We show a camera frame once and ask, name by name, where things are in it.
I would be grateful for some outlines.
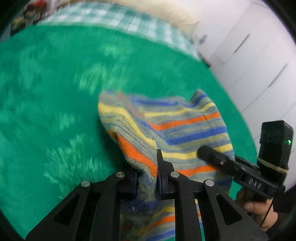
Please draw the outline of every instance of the hand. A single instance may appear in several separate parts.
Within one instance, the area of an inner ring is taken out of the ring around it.
[[[239,206],[241,206],[246,212],[251,212],[257,214],[255,217],[255,222],[260,225],[268,211],[268,208],[272,202],[272,199],[267,199],[265,202],[255,202],[246,200],[247,190],[242,188],[237,193],[237,200]],[[274,207],[270,208],[270,211],[262,224],[261,228],[263,231],[271,228],[278,219],[278,213],[274,211]]]

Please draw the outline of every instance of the white wall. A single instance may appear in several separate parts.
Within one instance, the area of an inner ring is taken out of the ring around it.
[[[296,46],[285,27],[260,0],[203,3],[193,38],[245,118],[257,150],[262,122],[283,119],[296,131]],[[296,183],[296,143],[292,150],[289,188]]]

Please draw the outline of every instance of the striped knit garment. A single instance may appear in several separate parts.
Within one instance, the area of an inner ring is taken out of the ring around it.
[[[156,189],[158,148],[165,161],[190,179],[212,179],[230,188],[231,177],[197,156],[197,149],[208,145],[234,158],[225,123],[202,90],[189,102],[181,97],[149,99],[105,91],[98,112],[127,162],[140,172],[137,198],[122,204],[123,240],[166,240],[175,235],[174,201],[160,201]]]

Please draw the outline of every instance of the metal rivet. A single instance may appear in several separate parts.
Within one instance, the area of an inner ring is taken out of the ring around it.
[[[205,181],[205,184],[206,184],[207,186],[209,186],[209,187],[212,187],[215,183],[214,183],[213,180],[208,179],[208,180]]]
[[[116,177],[124,177],[125,173],[124,172],[117,172]]]
[[[83,187],[88,187],[90,185],[90,181],[89,180],[84,180],[82,183],[81,183],[81,186]]]
[[[180,174],[178,172],[171,172],[170,173],[171,177],[178,177]]]

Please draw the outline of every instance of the green and white checkered fabric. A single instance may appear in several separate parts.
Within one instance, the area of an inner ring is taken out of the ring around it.
[[[39,25],[103,26],[165,43],[198,59],[190,40],[168,22],[115,3],[80,2],[65,7]]]

